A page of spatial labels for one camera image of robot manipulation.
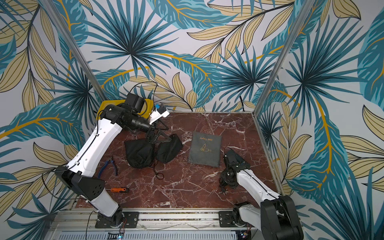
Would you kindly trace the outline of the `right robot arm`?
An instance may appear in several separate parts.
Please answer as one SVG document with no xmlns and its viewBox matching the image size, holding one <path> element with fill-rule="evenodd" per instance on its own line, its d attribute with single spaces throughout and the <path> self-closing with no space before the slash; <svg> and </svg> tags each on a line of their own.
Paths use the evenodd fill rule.
<svg viewBox="0 0 384 240">
<path fill-rule="evenodd" d="M 282 196 L 264 184 L 251 170 L 251 166 L 233 149 L 224 153 L 226 168 L 220 175 L 220 188 L 243 187 L 257 202 L 258 208 L 244 202 L 235 205 L 232 223 L 251 225 L 261 231 L 265 240 L 302 240 L 304 232 L 294 201 Z"/>
</svg>

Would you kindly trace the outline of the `grey hair dryer pouch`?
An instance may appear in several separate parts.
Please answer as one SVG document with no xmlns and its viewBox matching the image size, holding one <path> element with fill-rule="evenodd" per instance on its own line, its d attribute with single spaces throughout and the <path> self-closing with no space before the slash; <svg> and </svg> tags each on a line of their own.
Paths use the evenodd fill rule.
<svg viewBox="0 0 384 240">
<path fill-rule="evenodd" d="M 220 166 L 222 137 L 193 132 L 189 162 L 218 168 Z"/>
</svg>

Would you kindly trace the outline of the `plain black drawstring pouch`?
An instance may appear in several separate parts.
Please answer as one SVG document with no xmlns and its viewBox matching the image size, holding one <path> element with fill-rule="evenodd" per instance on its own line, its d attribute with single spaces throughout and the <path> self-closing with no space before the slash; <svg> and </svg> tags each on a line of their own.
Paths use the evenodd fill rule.
<svg viewBox="0 0 384 240">
<path fill-rule="evenodd" d="M 160 143 L 155 153 L 156 161 L 154 162 L 152 168 L 158 180 L 163 180 L 164 174 L 156 171 L 156 165 L 158 163 L 167 164 L 172 161 L 184 146 L 177 134 L 172 134 L 170 139 L 171 140 L 169 142 Z"/>
</svg>

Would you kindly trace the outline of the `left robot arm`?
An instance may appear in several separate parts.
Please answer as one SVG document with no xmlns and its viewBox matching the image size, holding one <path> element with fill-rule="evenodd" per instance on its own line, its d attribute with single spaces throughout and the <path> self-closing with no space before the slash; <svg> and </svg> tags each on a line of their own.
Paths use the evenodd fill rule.
<svg viewBox="0 0 384 240">
<path fill-rule="evenodd" d="M 146 133 L 150 143 L 155 143 L 162 132 L 157 123 L 170 113 L 163 104 L 150 104 L 134 94 L 128 94 L 118 104 L 105 101 L 101 108 L 91 136 L 66 166 L 55 169 L 55 175 L 71 191 L 89 201 L 99 214 L 114 218 L 122 215 L 120 206 L 105 189 L 105 182 L 94 177 L 99 162 L 124 129 Z"/>
</svg>

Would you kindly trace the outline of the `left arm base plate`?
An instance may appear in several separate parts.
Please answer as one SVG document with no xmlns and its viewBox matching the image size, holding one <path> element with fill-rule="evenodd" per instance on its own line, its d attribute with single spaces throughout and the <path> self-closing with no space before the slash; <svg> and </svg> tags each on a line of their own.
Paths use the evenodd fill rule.
<svg viewBox="0 0 384 240">
<path fill-rule="evenodd" d="M 116 212 L 112 217 L 98 214 L 96 229 L 135 229 L 139 220 L 139 212 Z"/>
</svg>

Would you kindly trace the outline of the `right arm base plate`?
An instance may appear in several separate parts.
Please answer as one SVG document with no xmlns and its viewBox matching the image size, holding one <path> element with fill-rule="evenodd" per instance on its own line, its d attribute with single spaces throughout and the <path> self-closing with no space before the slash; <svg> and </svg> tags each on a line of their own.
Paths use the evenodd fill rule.
<svg viewBox="0 0 384 240">
<path fill-rule="evenodd" d="M 259 225 L 260 218 L 257 215 L 241 214 L 239 211 L 219 211 L 219 223 L 221 228 L 245 228 Z"/>
</svg>

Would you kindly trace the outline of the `black hair dryer pouch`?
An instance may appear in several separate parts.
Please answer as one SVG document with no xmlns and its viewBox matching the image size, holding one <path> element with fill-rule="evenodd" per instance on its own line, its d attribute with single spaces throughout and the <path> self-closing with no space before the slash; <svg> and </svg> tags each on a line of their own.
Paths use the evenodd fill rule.
<svg viewBox="0 0 384 240">
<path fill-rule="evenodd" d="M 124 142 L 128 164 L 135 169 L 151 167 L 154 161 L 155 145 L 146 139 Z"/>
</svg>

